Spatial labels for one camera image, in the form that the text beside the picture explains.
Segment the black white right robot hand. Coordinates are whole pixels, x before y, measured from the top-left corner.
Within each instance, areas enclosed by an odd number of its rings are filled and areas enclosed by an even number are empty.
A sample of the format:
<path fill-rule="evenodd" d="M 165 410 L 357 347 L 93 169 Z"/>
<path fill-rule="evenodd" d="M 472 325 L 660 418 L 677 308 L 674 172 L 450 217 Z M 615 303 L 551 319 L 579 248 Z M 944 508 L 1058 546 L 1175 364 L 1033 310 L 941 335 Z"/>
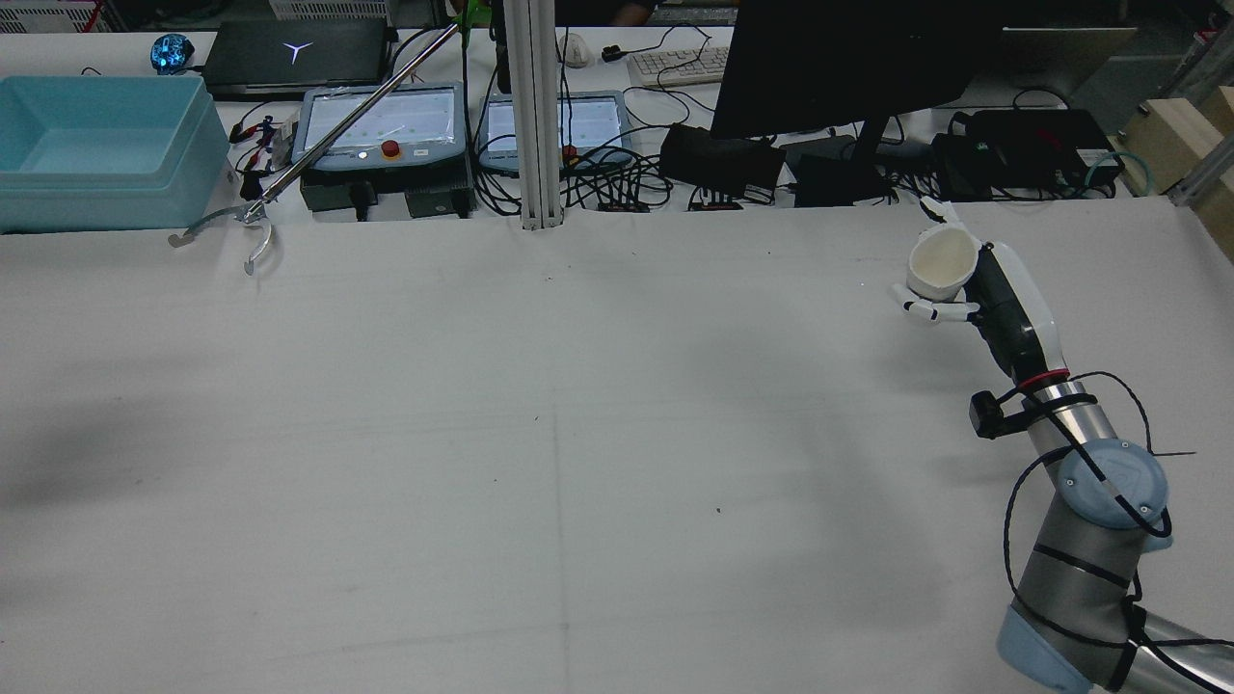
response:
<path fill-rule="evenodd" d="M 930 219 L 892 288 L 911 316 L 969 322 L 1009 379 L 1027 389 L 1067 375 L 1060 333 L 1027 267 L 1004 242 L 979 240 L 951 203 L 921 198 Z"/>

